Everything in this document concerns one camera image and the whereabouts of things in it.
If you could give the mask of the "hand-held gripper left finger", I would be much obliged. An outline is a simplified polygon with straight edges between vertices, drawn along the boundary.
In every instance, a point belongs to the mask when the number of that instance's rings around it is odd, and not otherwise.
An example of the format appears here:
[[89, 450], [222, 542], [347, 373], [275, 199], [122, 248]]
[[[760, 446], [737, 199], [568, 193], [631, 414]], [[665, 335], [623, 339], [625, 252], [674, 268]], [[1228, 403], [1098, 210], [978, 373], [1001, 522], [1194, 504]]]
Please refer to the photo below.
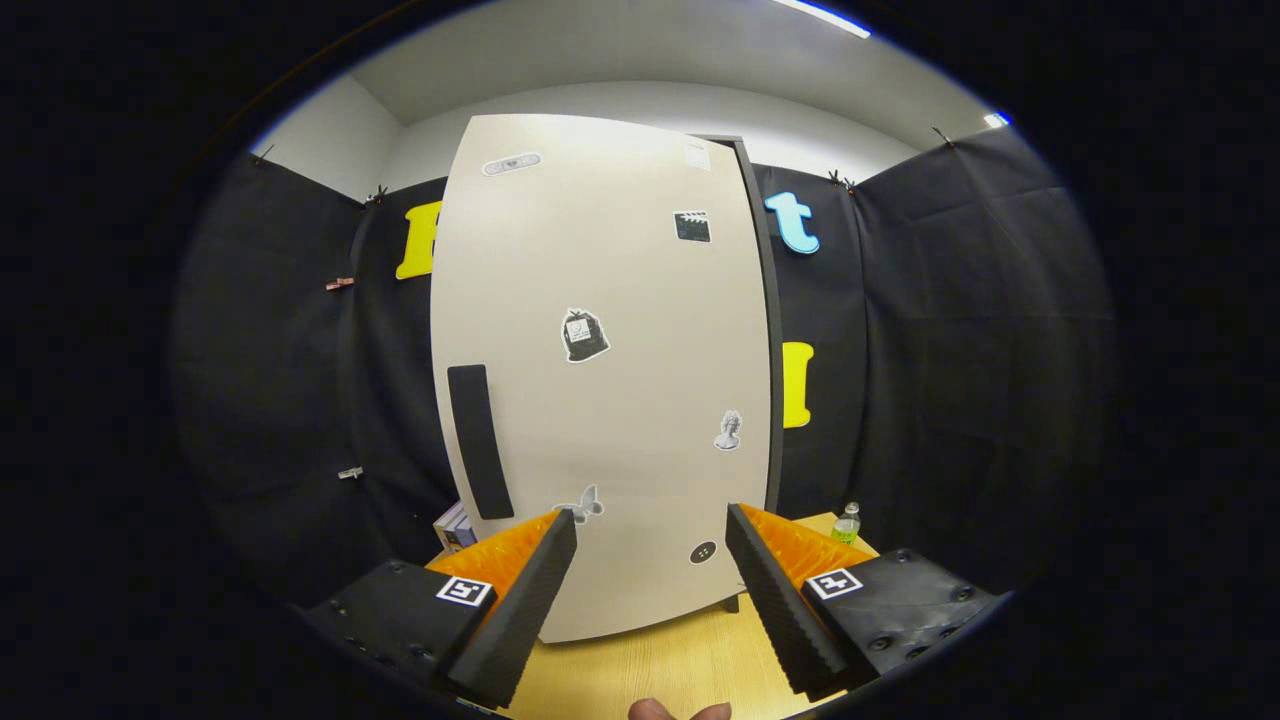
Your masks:
[[300, 616], [402, 691], [504, 708], [573, 560], [576, 528], [558, 509], [426, 566], [388, 560]]

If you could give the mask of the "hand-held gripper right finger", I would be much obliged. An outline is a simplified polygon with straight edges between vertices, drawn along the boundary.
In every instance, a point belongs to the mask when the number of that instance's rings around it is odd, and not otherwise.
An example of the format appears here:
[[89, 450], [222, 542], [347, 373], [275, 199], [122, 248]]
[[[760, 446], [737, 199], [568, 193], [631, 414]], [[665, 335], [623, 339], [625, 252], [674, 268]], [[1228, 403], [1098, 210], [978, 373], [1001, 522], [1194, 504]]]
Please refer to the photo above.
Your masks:
[[791, 689], [876, 693], [983, 626], [998, 594], [910, 548], [873, 555], [745, 503], [724, 543]]

